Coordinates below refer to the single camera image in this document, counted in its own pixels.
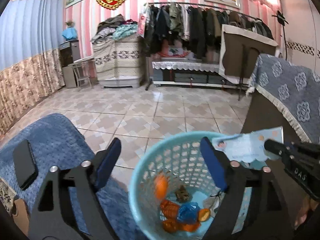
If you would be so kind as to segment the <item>person's right hand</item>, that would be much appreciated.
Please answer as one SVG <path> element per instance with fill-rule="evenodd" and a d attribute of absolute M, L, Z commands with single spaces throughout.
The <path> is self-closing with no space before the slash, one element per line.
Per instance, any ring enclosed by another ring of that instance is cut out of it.
<path fill-rule="evenodd" d="M 304 198 L 302 206 L 295 220 L 295 229 L 297 229 L 301 224 L 303 224 L 306 221 L 308 212 L 310 210 L 315 211 L 318 205 L 319 202 L 313 200 L 310 196 Z"/>

